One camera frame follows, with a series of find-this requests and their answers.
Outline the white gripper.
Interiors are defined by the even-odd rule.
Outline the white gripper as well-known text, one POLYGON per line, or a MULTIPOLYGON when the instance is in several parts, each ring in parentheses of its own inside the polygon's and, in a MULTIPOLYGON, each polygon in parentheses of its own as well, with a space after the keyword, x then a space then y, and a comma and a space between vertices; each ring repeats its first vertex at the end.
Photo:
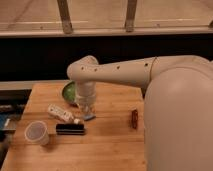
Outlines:
POLYGON ((84 106, 88 107, 88 114, 94 114, 96 92, 94 83, 76 83, 75 84, 75 102, 78 104, 81 112, 84 112, 84 106))

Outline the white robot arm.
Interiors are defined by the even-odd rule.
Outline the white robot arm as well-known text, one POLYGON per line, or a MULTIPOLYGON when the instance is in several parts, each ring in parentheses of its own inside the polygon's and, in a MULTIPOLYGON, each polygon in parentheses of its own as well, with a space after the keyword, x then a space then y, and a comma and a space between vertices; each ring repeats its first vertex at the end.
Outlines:
POLYGON ((86 56, 67 75, 81 100, 91 95, 90 82, 145 91, 147 171, 213 171, 213 60, 184 55, 100 65, 86 56))

